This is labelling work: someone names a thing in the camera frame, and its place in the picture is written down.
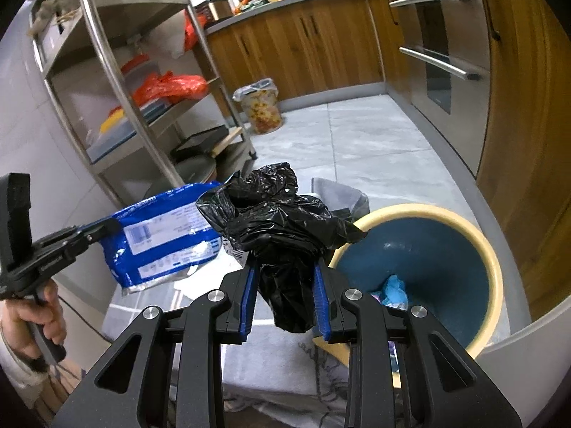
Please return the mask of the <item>person's left hand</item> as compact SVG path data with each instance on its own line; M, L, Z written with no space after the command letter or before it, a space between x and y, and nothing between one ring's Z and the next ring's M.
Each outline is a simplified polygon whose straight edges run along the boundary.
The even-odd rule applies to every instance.
M44 335L56 345L63 345L67 326L53 280L45 284L45 303L34 300L3 300L1 302L1 330L5 341L18 357L35 360L42 357L41 349L29 330L29 323L42 326Z

